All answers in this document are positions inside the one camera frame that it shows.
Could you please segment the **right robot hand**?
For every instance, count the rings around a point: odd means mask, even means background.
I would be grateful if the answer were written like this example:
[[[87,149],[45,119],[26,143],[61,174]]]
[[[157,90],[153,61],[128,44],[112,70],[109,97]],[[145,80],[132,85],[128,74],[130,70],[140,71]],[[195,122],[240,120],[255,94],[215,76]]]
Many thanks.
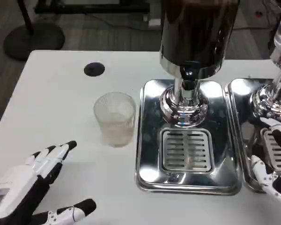
[[[260,120],[261,144],[252,149],[252,171],[262,190],[281,203],[281,121]]]

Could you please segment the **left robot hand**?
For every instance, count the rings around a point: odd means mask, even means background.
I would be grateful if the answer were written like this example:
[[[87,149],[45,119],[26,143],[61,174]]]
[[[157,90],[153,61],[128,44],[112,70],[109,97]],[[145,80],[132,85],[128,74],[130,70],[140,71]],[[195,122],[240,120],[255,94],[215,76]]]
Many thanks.
[[[96,210],[93,199],[34,213],[55,182],[76,141],[50,146],[30,155],[24,164],[0,178],[0,225],[74,225]]]

